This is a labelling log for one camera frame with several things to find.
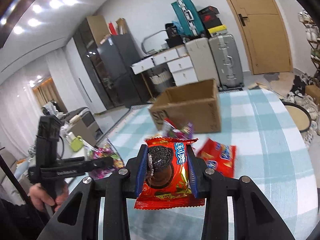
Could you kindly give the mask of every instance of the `metal screw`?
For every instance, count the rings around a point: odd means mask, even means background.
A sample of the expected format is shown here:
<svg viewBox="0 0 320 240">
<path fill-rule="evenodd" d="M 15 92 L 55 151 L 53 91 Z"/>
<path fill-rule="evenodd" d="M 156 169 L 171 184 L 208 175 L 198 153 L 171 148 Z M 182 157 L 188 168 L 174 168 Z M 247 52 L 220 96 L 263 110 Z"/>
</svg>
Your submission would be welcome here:
<svg viewBox="0 0 320 240">
<path fill-rule="evenodd" d="M 214 174 L 214 169 L 207 168 L 207 169 L 205 169 L 205 173 L 209 174 L 209 175 Z"/>
<path fill-rule="evenodd" d="M 90 182 L 91 182 L 91 178 L 90 177 L 85 177 L 85 178 L 83 178 L 83 180 L 82 180 L 82 182 L 84 183 L 84 184 L 89 184 Z"/>
<path fill-rule="evenodd" d="M 119 169 L 118 173 L 119 173 L 120 175 L 125 175 L 125 174 L 128 173 L 128 170 L 127 170 L 127 169 Z"/>
<path fill-rule="evenodd" d="M 244 182 L 244 183 L 249 183 L 250 182 L 250 178 L 248 176 L 243 176 L 241 178 L 241 180 Z"/>
</svg>

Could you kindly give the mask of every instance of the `wooden door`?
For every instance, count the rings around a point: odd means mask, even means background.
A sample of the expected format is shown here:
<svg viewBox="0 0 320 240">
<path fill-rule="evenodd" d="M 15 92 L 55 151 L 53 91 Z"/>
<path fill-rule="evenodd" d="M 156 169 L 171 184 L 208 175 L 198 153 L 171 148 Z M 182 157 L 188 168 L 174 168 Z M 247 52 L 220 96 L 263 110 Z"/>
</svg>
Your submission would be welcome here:
<svg viewBox="0 0 320 240">
<path fill-rule="evenodd" d="M 253 74 L 290 72 L 287 33 L 274 0 L 228 0 L 241 28 Z"/>
</svg>

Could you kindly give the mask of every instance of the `finger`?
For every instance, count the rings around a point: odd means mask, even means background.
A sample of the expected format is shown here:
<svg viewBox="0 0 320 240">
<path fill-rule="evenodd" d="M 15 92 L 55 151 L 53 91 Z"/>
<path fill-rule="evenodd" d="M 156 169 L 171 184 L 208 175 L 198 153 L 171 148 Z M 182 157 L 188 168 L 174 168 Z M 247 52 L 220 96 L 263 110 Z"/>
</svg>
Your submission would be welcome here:
<svg viewBox="0 0 320 240">
<path fill-rule="evenodd" d="M 32 196 L 30 196 L 30 199 L 37 210 L 39 210 L 39 211 L 44 210 L 43 202 L 40 199 L 32 197 Z"/>
<path fill-rule="evenodd" d="M 65 202 L 67 198 L 68 198 L 68 196 L 65 194 L 58 196 L 56 198 L 57 205 L 62 205 L 62 203 Z"/>
<path fill-rule="evenodd" d="M 54 209 L 54 211 L 57 212 L 60 207 L 61 207 L 61 205 L 56 206 L 56 208 Z"/>
<path fill-rule="evenodd" d="M 62 205 L 62 203 L 68 198 L 69 196 L 69 189 L 68 185 L 65 184 L 62 190 L 62 194 L 56 198 L 57 205 Z"/>
<path fill-rule="evenodd" d="M 48 193 L 41 187 L 33 187 L 32 189 L 30 189 L 29 195 L 30 197 L 41 200 L 42 202 L 48 204 L 49 206 L 55 205 L 55 202 L 52 199 L 52 197 L 50 197 Z"/>
</svg>

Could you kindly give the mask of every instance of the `ceiling light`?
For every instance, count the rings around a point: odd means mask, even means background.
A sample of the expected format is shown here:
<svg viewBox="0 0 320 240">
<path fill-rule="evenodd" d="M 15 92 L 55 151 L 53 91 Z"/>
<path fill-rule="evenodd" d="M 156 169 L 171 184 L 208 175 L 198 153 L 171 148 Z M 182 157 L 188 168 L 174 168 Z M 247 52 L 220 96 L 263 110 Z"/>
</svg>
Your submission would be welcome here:
<svg viewBox="0 0 320 240">
<path fill-rule="evenodd" d="M 36 27 L 40 24 L 41 22 L 39 22 L 37 19 L 30 19 L 28 20 L 28 24 L 31 26 L 31 27 Z"/>
<path fill-rule="evenodd" d="M 64 3 L 64 4 L 66 4 L 66 5 L 70 5 L 70 6 L 72 6 L 72 5 L 76 4 L 76 3 L 78 3 L 78 1 L 77 1 L 77 0 L 62 0 L 62 1 L 63 1 L 63 3 Z"/>
<path fill-rule="evenodd" d="M 23 29 L 22 29 L 20 26 L 15 26 L 15 27 L 13 28 L 13 32 L 14 32 L 15 34 L 21 34 L 21 33 L 23 33 Z"/>
<path fill-rule="evenodd" d="M 63 5 L 63 3 L 60 2 L 60 1 L 58 1 L 58 0 L 51 0 L 49 4 L 50 4 L 50 6 L 51 6 L 52 8 L 54 8 L 54 9 L 57 9 L 57 8 L 59 8 L 60 6 Z"/>
<path fill-rule="evenodd" d="M 35 13 L 40 13 L 40 12 L 42 12 L 42 8 L 41 8 L 41 6 L 40 5 L 34 5 L 33 7 L 32 7 L 32 9 L 33 9 L 33 11 L 35 12 Z"/>
<path fill-rule="evenodd" d="M 12 12 L 14 9 L 15 9 L 15 7 L 16 7 L 16 5 L 14 4 L 14 5 L 12 5 L 11 7 L 10 7 L 10 11 Z"/>
<path fill-rule="evenodd" d="M 7 18 L 2 18 L 0 23 L 1 25 L 5 25 L 7 23 Z"/>
</svg>

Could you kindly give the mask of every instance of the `light blue checkered rug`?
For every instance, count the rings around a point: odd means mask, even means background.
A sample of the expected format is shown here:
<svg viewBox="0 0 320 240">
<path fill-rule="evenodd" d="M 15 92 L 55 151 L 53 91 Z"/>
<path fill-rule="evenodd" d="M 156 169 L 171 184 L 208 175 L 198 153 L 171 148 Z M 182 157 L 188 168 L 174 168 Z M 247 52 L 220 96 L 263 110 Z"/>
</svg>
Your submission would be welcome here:
<svg viewBox="0 0 320 240">
<path fill-rule="evenodd" d="M 220 94 L 222 131 L 196 134 L 199 149 L 209 137 L 237 146 L 235 178 L 253 179 L 297 240 L 305 240 L 317 222 L 317 188 L 303 139 L 280 100 L 267 90 Z M 148 108 L 135 110 L 109 135 L 125 162 L 135 157 L 156 127 Z M 159 211 L 133 209 L 128 200 L 132 239 L 201 239 L 205 207 Z M 229 202 L 229 239 L 234 239 Z"/>
</svg>

